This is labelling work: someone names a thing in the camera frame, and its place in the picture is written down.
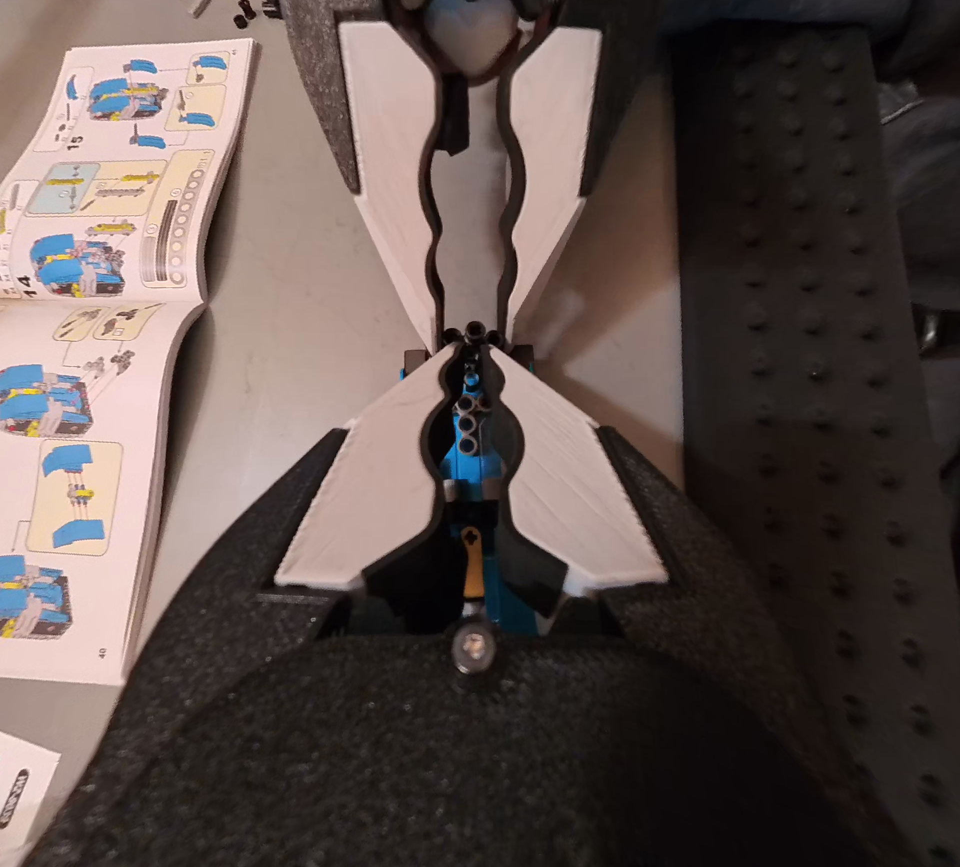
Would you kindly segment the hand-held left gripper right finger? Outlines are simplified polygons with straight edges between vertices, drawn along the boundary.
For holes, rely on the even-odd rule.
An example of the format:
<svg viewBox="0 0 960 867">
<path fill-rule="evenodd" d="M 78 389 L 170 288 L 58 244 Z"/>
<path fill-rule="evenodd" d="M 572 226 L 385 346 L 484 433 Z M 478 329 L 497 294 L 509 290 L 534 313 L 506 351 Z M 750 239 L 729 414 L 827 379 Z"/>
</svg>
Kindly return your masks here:
<svg viewBox="0 0 960 867">
<path fill-rule="evenodd" d="M 499 348 L 483 348 L 482 371 L 502 465 L 495 552 L 505 585 L 542 617 L 567 598 L 666 585 L 599 424 Z"/>
</svg>

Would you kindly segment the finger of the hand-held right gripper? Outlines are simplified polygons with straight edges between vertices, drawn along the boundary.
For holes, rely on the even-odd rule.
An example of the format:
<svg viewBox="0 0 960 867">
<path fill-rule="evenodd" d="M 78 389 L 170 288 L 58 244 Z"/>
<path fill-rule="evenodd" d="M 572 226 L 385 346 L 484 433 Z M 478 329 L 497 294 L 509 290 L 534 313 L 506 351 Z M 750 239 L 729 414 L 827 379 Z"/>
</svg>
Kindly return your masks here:
<svg viewBox="0 0 960 867">
<path fill-rule="evenodd" d="M 513 270 L 501 278 L 498 326 L 510 342 L 534 312 L 586 203 L 602 44 L 597 29 L 557 27 L 528 43 L 501 83 L 511 168 L 503 226 Z"/>
<path fill-rule="evenodd" d="M 441 235 L 428 182 L 439 80 L 387 21 L 339 25 L 359 192 L 356 206 L 403 308 L 429 352 L 442 340 Z"/>
</svg>

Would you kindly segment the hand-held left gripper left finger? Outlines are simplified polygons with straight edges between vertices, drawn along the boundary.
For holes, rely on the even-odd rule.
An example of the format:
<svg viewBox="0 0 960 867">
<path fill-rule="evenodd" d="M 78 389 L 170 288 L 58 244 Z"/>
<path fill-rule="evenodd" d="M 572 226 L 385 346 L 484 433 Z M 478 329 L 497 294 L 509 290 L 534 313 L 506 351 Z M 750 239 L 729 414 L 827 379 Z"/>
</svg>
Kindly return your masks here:
<svg viewBox="0 0 960 867">
<path fill-rule="evenodd" d="M 275 585 L 361 592 L 368 568 L 426 531 L 437 482 L 423 432 L 447 396 L 442 374 L 457 349 L 443 347 L 347 424 Z"/>
</svg>

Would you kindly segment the blue grey toy robot model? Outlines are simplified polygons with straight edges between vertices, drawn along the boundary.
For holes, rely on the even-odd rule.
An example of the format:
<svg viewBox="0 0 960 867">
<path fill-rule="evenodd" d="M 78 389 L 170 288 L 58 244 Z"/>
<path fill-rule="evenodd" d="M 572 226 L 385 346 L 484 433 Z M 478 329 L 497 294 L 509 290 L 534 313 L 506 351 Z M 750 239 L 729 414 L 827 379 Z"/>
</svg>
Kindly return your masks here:
<svg viewBox="0 0 960 867">
<path fill-rule="evenodd" d="M 460 364 L 450 380 L 444 413 L 450 444 L 437 466 L 445 506 L 436 567 L 400 614 L 411 633 L 434 633 L 459 619 L 484 617 L 509 633 L 536 636 L 537 615 L 504 582 L 498 561 L 498 502 L 504 467 L 495 449 L 493 404 L 482 370 L 481 348 L 498 334 L 462 338 Z"/>
</svg>

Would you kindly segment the black cross connector piece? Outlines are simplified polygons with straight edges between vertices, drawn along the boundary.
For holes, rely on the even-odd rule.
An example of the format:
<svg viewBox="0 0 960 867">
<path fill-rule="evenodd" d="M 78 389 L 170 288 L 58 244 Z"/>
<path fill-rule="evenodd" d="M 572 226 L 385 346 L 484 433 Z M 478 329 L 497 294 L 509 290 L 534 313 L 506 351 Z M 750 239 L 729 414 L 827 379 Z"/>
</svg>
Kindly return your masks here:
<svg viewBox="0 0 960 867">
<path fill-rule="evenodd" d="M 462 343 L 475 349 L 484 345 L 502 349 L 507 341 L 500 331 L 496 329 L 488 330 L 481 321 L 470 321 L 463 329 L 453 326 L 445 328 L 441 333 L 441 343 L 444 346 Z"/>
</svg>

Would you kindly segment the grey desk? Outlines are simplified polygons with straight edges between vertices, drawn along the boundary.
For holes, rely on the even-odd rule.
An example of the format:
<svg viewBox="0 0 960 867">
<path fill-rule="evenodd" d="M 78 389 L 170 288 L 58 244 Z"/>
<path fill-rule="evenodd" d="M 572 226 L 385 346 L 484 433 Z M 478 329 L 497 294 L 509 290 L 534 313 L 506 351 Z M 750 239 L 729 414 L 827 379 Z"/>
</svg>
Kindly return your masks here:
<svg viewBox="0 0 960 867">
<path fill-rule="evenodd" d="M 236 0 L 2 0 L 2 175 L 68 49 L 251 36 L 246 126 L 205 254 L 208 308 L 178 353 L 159 542 L 138 646 L 217 538 L 420 345 L 302 85 L 284 24 Z M 526 341 L 539 375 L 683 480 L 673 110 L 637 90 Z"/>
</svg>

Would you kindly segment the black dotted pad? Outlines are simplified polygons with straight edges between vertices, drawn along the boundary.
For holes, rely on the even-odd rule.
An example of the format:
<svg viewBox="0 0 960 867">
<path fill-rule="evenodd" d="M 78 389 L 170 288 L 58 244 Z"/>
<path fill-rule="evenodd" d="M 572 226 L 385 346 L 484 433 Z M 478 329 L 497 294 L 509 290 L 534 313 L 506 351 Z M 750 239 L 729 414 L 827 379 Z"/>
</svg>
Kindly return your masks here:
<svg viewBox="0 0 960 867">
<path fill-rule="evenodd" d="M 919 865 L 958 865 L 958 596 L 856 28 L 671 48 L 689 495 Z"/>
</svg>

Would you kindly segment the open instruction booklet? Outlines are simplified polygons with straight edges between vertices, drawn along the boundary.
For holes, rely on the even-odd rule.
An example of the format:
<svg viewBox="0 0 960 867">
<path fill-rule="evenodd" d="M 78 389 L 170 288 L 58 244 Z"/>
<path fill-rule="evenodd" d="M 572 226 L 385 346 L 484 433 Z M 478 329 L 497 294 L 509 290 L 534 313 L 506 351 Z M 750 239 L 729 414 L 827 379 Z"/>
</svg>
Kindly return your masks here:
<svg viewBox="0 0 960 867">
<path fill-rule="evenodd" d="M 2 182 L 1 673 L 119 685 L 252 39 L 69 50 Z"/>
</svg>

